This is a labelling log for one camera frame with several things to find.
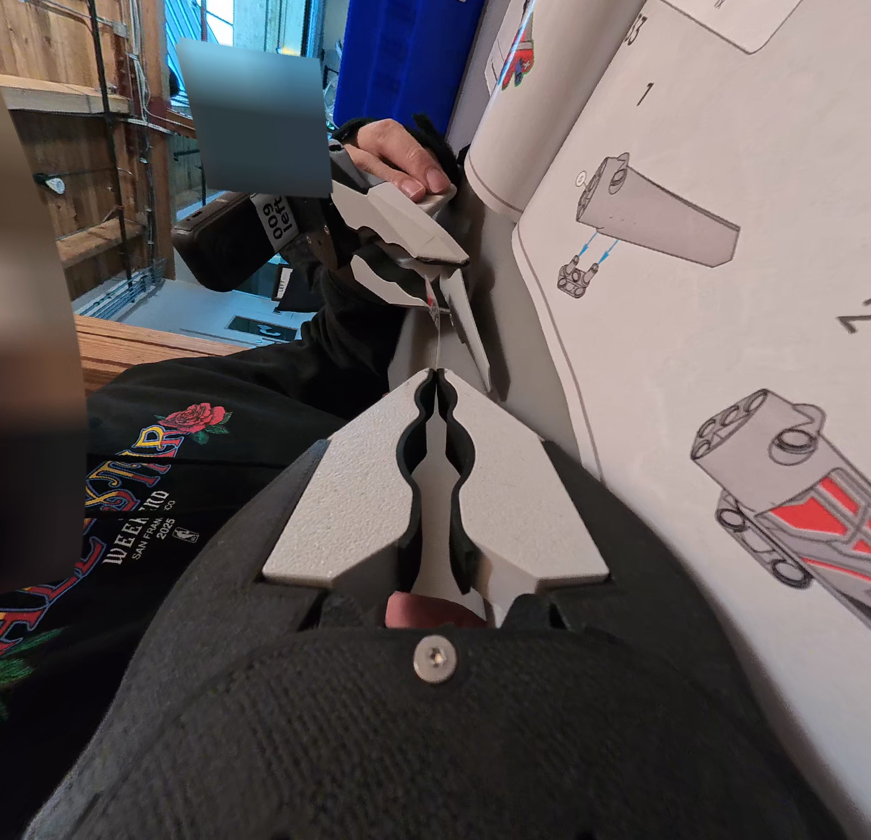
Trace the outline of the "wooden table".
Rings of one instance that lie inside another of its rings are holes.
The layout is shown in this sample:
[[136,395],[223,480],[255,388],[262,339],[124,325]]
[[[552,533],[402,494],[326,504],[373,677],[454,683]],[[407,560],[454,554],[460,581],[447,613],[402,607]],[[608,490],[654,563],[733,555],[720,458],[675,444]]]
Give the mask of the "wooden table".
[[74,315],[74,321],[86,397],[132,366],[230,355],[249,349],[245,344],[208,341],[201,336],[134,327],[80,314]]

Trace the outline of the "person's right hand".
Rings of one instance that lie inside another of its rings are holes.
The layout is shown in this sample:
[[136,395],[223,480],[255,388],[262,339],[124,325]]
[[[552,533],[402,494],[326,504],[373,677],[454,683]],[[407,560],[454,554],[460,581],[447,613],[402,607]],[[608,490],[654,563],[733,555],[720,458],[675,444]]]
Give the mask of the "person's right hand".
[[385,612],[386,628],[430,629],[443,626],[486,628],[487,623],[468,607],[447,599],[394,592]]

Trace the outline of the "blue storage bin with tag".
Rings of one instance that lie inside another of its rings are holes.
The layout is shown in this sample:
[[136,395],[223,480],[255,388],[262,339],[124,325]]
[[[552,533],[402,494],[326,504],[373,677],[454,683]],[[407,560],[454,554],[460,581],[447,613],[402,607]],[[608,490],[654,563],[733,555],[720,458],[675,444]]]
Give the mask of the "blue storage bin with tag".
[[333,120],[427,115],[448,131],[486,0],[350,0]]

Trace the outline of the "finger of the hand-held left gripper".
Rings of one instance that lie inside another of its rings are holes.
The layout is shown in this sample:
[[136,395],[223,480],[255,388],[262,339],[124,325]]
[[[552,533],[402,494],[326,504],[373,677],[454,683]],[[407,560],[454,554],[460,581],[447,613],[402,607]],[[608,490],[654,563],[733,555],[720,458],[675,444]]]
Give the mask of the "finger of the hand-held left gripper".
[[438,222],[389,182],[361,192],[333,180],[332,203],[347,226],[370,230],[412,259],[455,267],[470,259]]
[[430,306],[423,277],[388,255],[354,255],[350,268],[356,282],[387,304],[415,309]]

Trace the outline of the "clear toy sticker sheet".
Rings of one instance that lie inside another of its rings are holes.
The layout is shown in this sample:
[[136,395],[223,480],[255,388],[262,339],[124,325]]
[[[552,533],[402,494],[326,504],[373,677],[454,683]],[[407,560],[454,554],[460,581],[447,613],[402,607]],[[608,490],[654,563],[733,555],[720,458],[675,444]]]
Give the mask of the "clear toy sticker sheet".
[[426,294],[428,312],[430,319],[434,323],[436,333],[435,357],[433,368],[441,367],[441,343],[443,332],[448,323],[452,323],[452,314],[450,305],[441,293],[441,280],[429,276],[424,276],[424,289]]

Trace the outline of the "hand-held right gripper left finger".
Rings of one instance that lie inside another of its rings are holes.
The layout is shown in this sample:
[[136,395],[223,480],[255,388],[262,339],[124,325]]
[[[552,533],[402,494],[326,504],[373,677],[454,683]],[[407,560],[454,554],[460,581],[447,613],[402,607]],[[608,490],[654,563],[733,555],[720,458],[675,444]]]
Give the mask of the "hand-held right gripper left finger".
[[340,431],[263,568],[282,585],[337,591],[363,609],[411,590],[421,566],[421,494],[436,373],[422,370]]

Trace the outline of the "grey wedge toy panel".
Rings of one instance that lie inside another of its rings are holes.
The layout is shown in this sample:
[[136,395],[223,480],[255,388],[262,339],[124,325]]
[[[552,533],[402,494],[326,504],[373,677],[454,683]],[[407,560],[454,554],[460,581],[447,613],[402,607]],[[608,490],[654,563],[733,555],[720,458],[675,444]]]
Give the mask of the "grey wedge toy panel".
[[491,366],[471,309],[462,269],[442,270],[438,284],[451,322],[460,339],[466,344],[484,390],[489,394],[492,391]]

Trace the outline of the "person's left hand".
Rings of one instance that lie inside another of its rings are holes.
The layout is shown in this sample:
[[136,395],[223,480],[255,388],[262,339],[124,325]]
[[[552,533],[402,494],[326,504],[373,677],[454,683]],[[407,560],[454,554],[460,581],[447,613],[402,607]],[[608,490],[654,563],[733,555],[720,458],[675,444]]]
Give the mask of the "person's left hand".
[[359,170],[393,184],[415,203],[452,188],[436,154],[393,119],[362,126],[343,148]]

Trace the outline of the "grey desk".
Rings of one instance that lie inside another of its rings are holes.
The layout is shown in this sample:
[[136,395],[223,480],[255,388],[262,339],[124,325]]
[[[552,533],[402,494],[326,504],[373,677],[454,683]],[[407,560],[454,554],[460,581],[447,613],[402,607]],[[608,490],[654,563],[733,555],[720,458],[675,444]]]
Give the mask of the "grey desk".
[[535,301],[517,265],[517,221],[474,186],[461,199],[460,225],[470,236],[475,311],[493,370],[496,400],[539,436],[556,442],[644,520],[690,569],[713,602],[789,755],[850,838],[869,838],[869,625],[851,613],[841,626],[778,610],[734,612],[721,593],[643,512],[582,462],[572,415]]

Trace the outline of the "person's left forearm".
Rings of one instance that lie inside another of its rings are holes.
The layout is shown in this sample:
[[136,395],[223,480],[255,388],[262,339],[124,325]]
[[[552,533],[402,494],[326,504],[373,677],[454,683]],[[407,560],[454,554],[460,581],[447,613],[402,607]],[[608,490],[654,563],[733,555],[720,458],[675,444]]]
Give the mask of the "person's left forearm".
[[320,269],[324,307],[301,337],[229,356],[219,403],[234,411],[234,431],[269,460],[290,461],[329,437],[387,392],[406,309],[350,278]]

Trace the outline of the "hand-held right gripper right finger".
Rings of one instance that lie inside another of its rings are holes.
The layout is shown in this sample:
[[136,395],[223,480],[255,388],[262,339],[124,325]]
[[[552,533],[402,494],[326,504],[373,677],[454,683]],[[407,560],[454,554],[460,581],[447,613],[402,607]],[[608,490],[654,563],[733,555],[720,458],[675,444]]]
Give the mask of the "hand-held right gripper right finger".
[[436,372],[450,500],[450,563],[496,610],[522,594],[600,583],[609,570],[543,442],[447,369]]

